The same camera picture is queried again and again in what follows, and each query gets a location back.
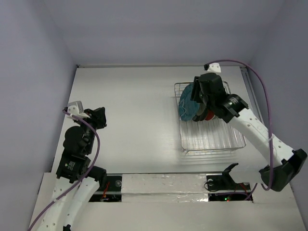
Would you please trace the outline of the red teal floral plate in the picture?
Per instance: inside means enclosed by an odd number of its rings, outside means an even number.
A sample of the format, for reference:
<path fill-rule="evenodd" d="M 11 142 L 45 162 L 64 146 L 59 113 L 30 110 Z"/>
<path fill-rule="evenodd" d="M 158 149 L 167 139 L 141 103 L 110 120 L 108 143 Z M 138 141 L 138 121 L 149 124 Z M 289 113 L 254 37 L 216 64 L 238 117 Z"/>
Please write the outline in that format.
<path fill-rule="evenodd" d="M 210 121 L 210 120 L 212 120 L 214 118 L 215 118 L 215 113 L 213 111 L 211 111 L 211 110 L 208 110 L 204 120 L 205 121 Z"/>

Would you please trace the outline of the teal scalloped plate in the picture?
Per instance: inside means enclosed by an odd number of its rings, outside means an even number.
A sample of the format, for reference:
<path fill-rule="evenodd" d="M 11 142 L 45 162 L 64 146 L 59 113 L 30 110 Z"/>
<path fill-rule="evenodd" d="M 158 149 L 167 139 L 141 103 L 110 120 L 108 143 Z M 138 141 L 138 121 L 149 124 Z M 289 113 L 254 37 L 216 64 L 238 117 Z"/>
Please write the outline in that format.
<path fill-rule="evenodd" d="M 191 96 L 193 92 L 192 90 L 193 90 L 193 83 L 190 83 L 182 91 L 182 94 L 179 99 L 178 112 L 179 112 L 180 119 L 182 121 L 192 120 L 193 117 L 198 112 L 199 107 L 200 107 L 199 103 L 191 100 Z"/>

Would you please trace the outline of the striped rim beige plate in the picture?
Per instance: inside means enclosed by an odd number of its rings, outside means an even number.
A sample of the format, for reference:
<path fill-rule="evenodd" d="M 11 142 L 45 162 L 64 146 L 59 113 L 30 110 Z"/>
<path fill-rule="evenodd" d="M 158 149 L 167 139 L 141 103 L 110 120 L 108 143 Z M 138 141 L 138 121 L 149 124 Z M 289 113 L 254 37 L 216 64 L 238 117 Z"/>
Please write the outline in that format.
<path fill-rule="evenodd" d="M 199 106 L 199 109 L 196 113 L 196 115 L 192 118 L 194 122 L 199 122 L 205 120 L 206 116 L 208 114 L 208 109 L 204 104 L 201 104 Z"/>

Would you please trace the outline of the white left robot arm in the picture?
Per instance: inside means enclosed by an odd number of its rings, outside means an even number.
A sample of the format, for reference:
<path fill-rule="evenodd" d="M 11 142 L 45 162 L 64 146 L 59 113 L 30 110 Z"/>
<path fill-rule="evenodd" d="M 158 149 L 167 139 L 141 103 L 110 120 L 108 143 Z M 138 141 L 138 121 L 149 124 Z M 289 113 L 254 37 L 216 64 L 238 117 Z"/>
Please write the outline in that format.
<path fill-rule="evenodd" d="M 49 204 L 37 215 L 28 230 L 39 221 L 39 231 L 74 231 L 90 198 L 106 186 L 106 170 L 89 159 L 95 142 L 100 146 L 99 129 L 107 126 L 105 108 L 83 109 L 81 102 L 68 105 L 63 113 L 76 125 L 64 135 L 63 153 Z"/>

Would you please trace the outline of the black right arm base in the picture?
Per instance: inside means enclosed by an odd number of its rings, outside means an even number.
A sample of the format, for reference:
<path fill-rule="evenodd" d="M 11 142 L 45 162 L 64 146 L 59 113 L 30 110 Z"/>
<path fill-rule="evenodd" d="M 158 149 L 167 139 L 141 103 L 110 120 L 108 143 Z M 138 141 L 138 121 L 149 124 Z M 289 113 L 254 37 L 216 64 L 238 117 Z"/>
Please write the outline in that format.
<path fill-rule="evenodd" d="M 230 172 L 238 163 L 233 163 L 221 173 L 206 176 L 204 188 L 208 191 L 210 202 L 244 201 L 251 193 L 249 183 L 236 183 L 230 176 Z"/>

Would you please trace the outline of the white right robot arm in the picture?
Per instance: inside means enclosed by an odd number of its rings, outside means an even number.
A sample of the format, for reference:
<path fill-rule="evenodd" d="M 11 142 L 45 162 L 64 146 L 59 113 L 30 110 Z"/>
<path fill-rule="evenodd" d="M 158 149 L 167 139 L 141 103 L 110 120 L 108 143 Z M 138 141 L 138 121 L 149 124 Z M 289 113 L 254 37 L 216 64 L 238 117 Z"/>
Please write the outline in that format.
<path fill-rule="evenodd" d="M 308 155 L 282 142 L 267 128 L 236 94 L 228 94 L 218 74 L 206 73 L 194 78 L 191 100 L 203 103 L 225 123 L 242 133 L 267 160 L 259 171 L 263 183 L 280 192 L 299 173 Z"/>

